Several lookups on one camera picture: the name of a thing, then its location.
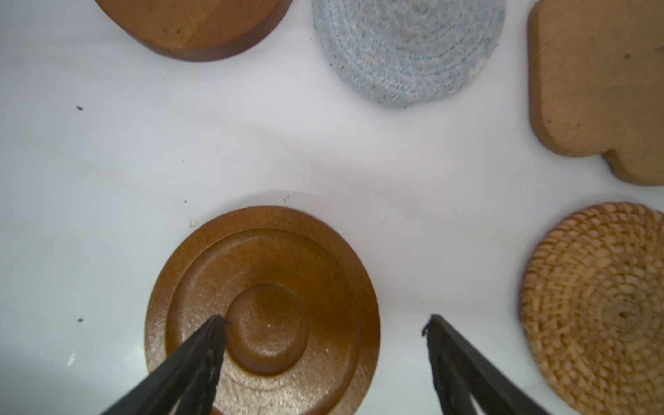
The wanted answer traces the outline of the round woven rattan coaster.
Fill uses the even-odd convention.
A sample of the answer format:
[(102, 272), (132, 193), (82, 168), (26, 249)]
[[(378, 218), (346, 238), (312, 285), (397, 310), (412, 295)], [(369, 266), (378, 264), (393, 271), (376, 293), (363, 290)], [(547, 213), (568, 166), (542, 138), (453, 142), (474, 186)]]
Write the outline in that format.
[(582, 414), (663, 411), (663, 214), (587, 207), (527, 263), (520, 321), (549, 386)]

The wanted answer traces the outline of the round wooden coaster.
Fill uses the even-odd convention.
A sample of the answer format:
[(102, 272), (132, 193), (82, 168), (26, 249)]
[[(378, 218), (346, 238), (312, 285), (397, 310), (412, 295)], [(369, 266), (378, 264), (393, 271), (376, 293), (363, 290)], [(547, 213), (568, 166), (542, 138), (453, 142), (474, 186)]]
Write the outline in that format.
[(176, 60), (238, 55), (273, 32), (291, 0), (97, 0), (117, 26), (146, 48)]

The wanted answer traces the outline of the grey-blue woven round coaster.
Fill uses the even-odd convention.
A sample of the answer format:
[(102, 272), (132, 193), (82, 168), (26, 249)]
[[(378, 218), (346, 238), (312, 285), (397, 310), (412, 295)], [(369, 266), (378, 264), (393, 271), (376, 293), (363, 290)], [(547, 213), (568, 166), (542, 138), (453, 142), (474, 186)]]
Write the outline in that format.
[(503, 0), (315, 1), (313, 24), (338, 76), (389, 107), (467, 87), (501, 36)]

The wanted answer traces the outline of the flower-shaped cork coaster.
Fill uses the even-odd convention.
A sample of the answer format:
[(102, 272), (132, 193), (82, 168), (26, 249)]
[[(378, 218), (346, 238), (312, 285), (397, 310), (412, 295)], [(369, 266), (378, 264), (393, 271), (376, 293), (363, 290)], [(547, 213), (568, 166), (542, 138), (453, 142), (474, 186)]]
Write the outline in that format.
[(539, 1), (527, 21), (530, 122), (549, 150), (663, 183), (663, 3)]

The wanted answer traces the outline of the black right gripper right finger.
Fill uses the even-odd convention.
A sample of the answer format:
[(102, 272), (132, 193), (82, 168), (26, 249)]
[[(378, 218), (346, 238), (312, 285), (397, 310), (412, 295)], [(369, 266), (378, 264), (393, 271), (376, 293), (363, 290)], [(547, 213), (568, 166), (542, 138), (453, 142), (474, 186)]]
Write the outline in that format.
[(442, 316), (431, 315), (427, 340), (434, 388), (444, 414), (548, 415)]

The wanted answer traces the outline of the ridged brown wooden coaster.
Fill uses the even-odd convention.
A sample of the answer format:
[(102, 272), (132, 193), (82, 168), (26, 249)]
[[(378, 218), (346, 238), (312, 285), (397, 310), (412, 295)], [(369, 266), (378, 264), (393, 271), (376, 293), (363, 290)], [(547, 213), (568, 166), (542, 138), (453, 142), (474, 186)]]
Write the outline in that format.
[(379, 357), (379, 307), (360, 259), (324, 222), (247, 207), (193, 232), (150, 297), (148, 369), (214, 315), (228, 324), (215, 413), (353, 414), (361, 405)]

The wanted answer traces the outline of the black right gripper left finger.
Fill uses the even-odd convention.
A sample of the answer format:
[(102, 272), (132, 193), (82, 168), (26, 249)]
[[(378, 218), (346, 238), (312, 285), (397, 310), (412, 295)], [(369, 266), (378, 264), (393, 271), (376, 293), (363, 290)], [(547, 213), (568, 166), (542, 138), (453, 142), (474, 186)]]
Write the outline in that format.
[(226, 349), (226, 320), (214, 315), (106, 414), (210, 414)]

